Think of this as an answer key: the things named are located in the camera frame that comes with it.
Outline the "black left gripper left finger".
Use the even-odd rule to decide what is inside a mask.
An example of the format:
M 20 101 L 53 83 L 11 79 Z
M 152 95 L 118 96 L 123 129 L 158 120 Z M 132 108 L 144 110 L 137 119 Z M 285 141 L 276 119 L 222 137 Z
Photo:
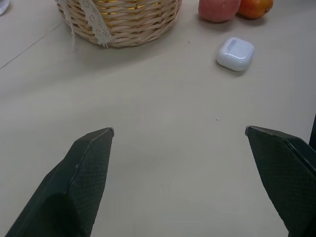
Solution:
M 105 189 L 113 128 L 77 139 L 44 177 L 8 237 L 88 237 Z

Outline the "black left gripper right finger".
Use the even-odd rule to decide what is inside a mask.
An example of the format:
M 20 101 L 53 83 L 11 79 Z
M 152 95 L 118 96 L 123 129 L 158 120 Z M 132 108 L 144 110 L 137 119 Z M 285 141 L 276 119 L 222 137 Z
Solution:
M 302 139 L 248 126 L 261 182 L 291 237 L 316 235 L 316 152 Z

